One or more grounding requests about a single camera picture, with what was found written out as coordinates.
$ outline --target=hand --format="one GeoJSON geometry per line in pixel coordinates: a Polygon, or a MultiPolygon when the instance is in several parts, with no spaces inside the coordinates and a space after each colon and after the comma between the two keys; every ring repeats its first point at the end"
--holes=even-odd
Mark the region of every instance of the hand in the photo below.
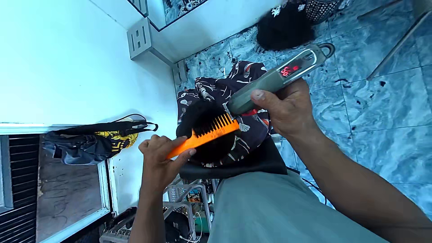
{"type": "Polygon", "coordinates": [[[188,149],[174,161],[166,159],[166,157],[186,139],[186,136],[171,140],[165,136],[153,135],[150,140],[145,140],[139,145],[138,148],[144,155],[141,190],[145,190],[147,193],[162,193],[168,184],[175,179],[180,167],[196,153],[196,150],[194,148],[188,149]]]}
{"type": "Polygon", "coordinates": [[[309,87],[302,78],[277,92],[254,90],[251,100],[270,114],[274,130],[285,138],[304,137],[320,132],[312,115],[309,87]]]}

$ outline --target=orange comb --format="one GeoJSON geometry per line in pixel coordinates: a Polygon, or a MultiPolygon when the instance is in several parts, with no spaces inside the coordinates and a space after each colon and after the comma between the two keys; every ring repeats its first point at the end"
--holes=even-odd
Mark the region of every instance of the orange comb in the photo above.
{"type": "Polygon", "coordinates": [[[171,159],[172,157],[181,154],[187,149],[196,148],[239,128],[240,127],[237,120],[232,121],[229,118],[229,115],[225,113],[221,116],[216,117],[207,126],[200,128],[198,134],[196,134],[195,131],[192,129],[192,136],[180,146],[171,151],[166,158],[171,159]]]}

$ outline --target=black cable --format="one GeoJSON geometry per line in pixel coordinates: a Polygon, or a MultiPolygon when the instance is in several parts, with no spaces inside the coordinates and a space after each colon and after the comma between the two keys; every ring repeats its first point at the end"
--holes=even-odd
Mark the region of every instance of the black cable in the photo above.
{"type": "Polygon", "coordinates": [[[324,204],[327,205],[327,198],[325,197],[324,193],[321,191],[321,189],[319,189],[317,186],[315,186],[314,184],[310,183],[308,180],[302,178],[305,182],[309,183],[310,185],[308,185],[308,187],[314,187],[315,189],[317,189],[323,196],[324,196],[324,204]]]}
{"type": "Polygon", "coordinates": [[[127,116],[125,116],[125,117],[123,117],[123,118],[120,118],[120,119],[118,119],[118,120],[115,120],[115,121],[113,121],[113,122],[118,122],[119,120],[123,120],[123,119],[125,119],[126,117],[130,117],[130,116],[132,116],[132,115],[139,115],[140,117],[142,117],[142,118],[144,118],[144,120],[146,120],[147,121],[147,119],[145,118],[145,117],[143,117],[142,115],[140,115],[140,114],[130,114],[130,115],[127,115],[127,116]]]}

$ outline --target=black hair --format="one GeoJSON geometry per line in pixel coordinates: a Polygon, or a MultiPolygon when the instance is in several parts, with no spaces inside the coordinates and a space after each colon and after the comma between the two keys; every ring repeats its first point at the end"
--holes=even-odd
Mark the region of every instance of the black hair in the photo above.
{"type": "Polygon", "coordinates": [[[281,51],[314,40],[312,23],[298,8],[288,3],[276,17],[270,11],[258,22],[257,41],[264,50],[281,51]]]}
{"type": "MultiPolygon", "coordinates": [[[[181,123],[177,127],[176,135],[192,136],[192,129],[200,130],[202,126],[209,124],[215,117],[223,115],[225,110],[215,102],[208,100],[198,100],[186,108],[186,112],[181,118],[181,123]]],[[[191,157],[190,161],[201,165],[201,163],[214,163],[228,155],[234,144],[234,133],[226,134],[196,148],[197,152],[191,157]]]]}

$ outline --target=white cable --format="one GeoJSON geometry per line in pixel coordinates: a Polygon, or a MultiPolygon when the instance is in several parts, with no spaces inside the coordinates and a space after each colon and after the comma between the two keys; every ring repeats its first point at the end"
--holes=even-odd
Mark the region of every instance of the white cable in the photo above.
{"type": "Polygon", "coordinates": [[[201,236],[203,236],[203,219],[201,218],[201,215],[200,215],[200,213],[198,211],[195,213],[195,215],[197,215],[197,214],[198,214],[198,216],[200,217],[200,220],[201,220],[201,234],[200,234],[200,237],[196,241],[192,241],[192,240],[185,239],[185,238],[183,238],[180,235],[180,239],[185,240],[187,242],[191,242],[191,243],[197,243],[197,242],[199,242],[201,240],[201,236]]]}

